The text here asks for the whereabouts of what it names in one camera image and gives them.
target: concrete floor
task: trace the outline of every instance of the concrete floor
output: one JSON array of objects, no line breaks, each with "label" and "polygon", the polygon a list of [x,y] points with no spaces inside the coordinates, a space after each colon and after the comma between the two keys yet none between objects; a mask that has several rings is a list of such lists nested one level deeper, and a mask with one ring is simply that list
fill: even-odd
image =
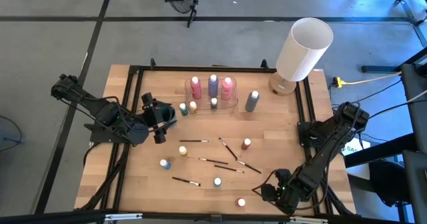
[{"label": "concrete floor", "polygon": [[[97,16],[103,0],[0,0],[2,15]],[[394,0],[199,0],[199,16],[282,17],[405,17]],[[425,3],[411,1],[413,12]],[[163,0],[111,0],[107,16],[180,16]],[[28,214],[33,210],[47,162],[57,138],[66,106],[49,96],[61,73],[78,75],[94,28],[86,23],[0,22],[0,115],[16,121],[25,142],[0,152],[0,216]],[[407,23],[328,23],[334,42],[316,68],[328,81],[346,81],[379,75],[362,74],[362,65],[397,65],[422,46]],[[271,67],[292,23],[184,22],[104,23],[93,54],[85,89],[100,96],[111,64],[231,65],[258,67],[267,59]],[[353,101],[393,82],[332,89],[332,102]],[[401,84],[362,103],[375,113],[405,99]],[[72,210],[83,171],[90,120],[77,113],[47,211]],[[393,139],[411,132],[407,108],[371,120],[367,134]],[[365,217],[398,220],[396,208],[386,207],[374,193],[352,189],[357,212]],[[144,223],[162,221],[144,220]]]}]

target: lamp shade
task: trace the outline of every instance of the lamp shade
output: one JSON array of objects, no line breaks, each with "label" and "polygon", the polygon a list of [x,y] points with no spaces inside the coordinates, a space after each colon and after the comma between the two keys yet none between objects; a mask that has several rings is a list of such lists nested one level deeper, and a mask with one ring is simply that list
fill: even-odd
[{"label": "lamp shade", "polygon": [[325,22],[311,17],[296,21],[276,63],[277,72],[288,81],[306,78],[331,45],[334,34]]}]

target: wooden tabletop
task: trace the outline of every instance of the wooden tabletop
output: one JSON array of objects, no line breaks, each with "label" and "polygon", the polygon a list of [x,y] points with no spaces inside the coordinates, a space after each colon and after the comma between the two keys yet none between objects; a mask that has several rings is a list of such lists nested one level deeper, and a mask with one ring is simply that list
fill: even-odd
[{"label": "wooden tabletop", "polygon": [[[105,86],[104,96],[123,97],[128,65],[112,65]],[[219,78],[232,76],[238,83],[239,103],[230,113],[195,114],[183,116],[179,104],[185,101],[185,80],[193,76],[208,78],[216,74]],[[291,172],[304,162],[303,149],[298,145],[296,123],[298,108],[295,94],[280,97],[268,88],[271,74],[267,73],[207,73],[185,71],[145,71],[143,73],[141,96],[146,92],[160,101],[172,103],[177,111],[177,123],[167,130],[166,142],[155,144],[152,135],[137,147],[131,147],[125,171],[120,211],[149,211],[165,213],[223,213],[281,215],[273,205],[262,201],[251,191],[260,185],[271,171],[282,168]],[[133,99],[136,76],[132,84],[129,100]],[[326,81],[322,70],[313,70],[309,75],[310,89],[316,119],[323,121],[332,116]],[[302,97],[306,120],[309,120],[304,94]],[[244,109],[251,91],[260,93],[260,100],[253,113]],[[137,112],[141,113],[139,99]],[[230,146],[238,158],[262,174],[256,173],[236,162],[233,156],[219,142],[218,137]],[[249,149],[240,145],[245,138],[252,140]],[[209,143],[180,143],[180,139],[207,139]],[[185,145],[188,156],[182,157],[178,148]],[[94,148],[87,157],[76,207],[86,204],[102,184],[107,172],[111,153],[111,143],[103,143]],[[236,173],[214,167],[213,163],[200,161],[199,157],[225,161],[227,167],[245,173]],[[168,159],[169,170],[159,165],[160,159]],[[173,180],[171,177],[201,183],[201,187]],[[214,179],[221,178],[221,187],[214,186]],[[272,177],[270,183],[277,185]],[[356,212],[344,160],[341,155],[330,164],[329,184],[338,198],[351,211]],[[107,206],[112,206],[115,183],[112,185]],[[319,199],[322,192],[318,190]],[[237,207],[237,198],[246,200],[245,207]],[[311,203],[300,203],[305,207]],[[312,209],[296,211],[296,215],[311,215]]]}]

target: white lamp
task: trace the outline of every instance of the white lamp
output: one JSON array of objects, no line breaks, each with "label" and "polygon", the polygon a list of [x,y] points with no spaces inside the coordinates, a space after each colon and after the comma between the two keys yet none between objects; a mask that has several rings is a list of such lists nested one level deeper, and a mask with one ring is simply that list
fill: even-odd
[{"label": "white lamp", "polygon": [[294,91],[296,81],[308,76],[333,39],[331,28],[319,19],[306,17],[296,21],[280,52],[277,72],[270,77],[270,89],[277,95]]}]

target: lamp base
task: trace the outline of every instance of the lamp base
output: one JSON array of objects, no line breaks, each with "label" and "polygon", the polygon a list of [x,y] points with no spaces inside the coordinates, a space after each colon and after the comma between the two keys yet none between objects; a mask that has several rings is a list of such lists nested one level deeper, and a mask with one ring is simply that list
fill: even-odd
[{"label": "lamp base", "polygon": [[295,90],[296,82],[283,79],[279,73],[275,72],[270,77],[268,87],[274,94],[284,96],[292,93]]}]

